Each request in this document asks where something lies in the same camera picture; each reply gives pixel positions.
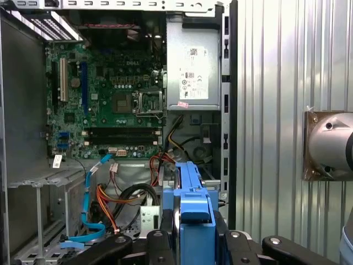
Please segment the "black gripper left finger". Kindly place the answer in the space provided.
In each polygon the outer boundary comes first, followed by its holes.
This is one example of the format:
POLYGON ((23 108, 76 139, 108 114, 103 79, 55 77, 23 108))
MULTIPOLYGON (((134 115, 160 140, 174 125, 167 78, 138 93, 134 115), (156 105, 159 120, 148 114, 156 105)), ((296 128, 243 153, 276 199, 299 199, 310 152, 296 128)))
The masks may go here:
POLYGON ((133 241, 122 234, 108 237, 79 254, 80 264, 178 264, 179 211, 163 210, 159 229, 133 241))

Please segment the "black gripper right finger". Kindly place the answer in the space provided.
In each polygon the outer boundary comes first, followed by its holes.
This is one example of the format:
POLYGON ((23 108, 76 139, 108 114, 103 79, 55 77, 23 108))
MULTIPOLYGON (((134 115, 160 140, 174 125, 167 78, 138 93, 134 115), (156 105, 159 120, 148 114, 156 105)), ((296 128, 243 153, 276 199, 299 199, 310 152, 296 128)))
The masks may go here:
POLYGON ((230 230, 215 211, 216 264, 335 264, 309 249, 281 236, 255 242, 243 231, 230 230))

